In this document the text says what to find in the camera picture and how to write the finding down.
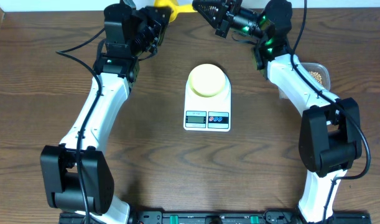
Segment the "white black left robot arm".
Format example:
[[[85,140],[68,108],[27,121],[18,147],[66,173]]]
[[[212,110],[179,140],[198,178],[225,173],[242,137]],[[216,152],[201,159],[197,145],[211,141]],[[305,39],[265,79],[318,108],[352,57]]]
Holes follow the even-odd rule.
[[[104,10],[92,85],[74,125],[40,155],[47,203],[70,223],[129,223],[131,209],[114,194],[104,157],[109,134],[136,82],[141,61],[156,55],[174,7],[168,1],[137,9],[120,1]]]

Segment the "yellow measuring scoop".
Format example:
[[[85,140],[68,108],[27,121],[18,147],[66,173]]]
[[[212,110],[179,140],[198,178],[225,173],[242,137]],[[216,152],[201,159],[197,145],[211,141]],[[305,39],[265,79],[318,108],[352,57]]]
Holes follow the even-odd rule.
[[[169,7],[172,11],[169,22],[173,22],[180,13],[197,12],[191,4],[179,5],[176,0],[155,0],[154,7]]]

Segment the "yellow bowl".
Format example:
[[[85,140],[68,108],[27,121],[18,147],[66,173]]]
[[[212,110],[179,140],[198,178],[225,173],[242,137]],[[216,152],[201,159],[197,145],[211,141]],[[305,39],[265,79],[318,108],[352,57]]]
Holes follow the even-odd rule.
[[[226,75],[216,65],[201,64],[190,72],[188,84],[194,94],[209,98],[223,91],[226,84]]]

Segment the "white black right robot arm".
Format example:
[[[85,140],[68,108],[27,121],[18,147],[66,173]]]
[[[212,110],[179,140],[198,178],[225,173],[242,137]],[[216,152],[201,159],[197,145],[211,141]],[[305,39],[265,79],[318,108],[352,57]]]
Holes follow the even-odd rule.
[[[340,99],[317,82],[302,66],[289,44],[292,5],[271,0],[262,12],[240,1],[194,1],[199,12],[226,37],[229,30],[254,37],[256,68],[293,103],[302,117],[299,154],[307,169],[298,219],[304,223],[369,223],[362,213],[334,213],[338,184],[361,157],[359,108],[352,98]]]

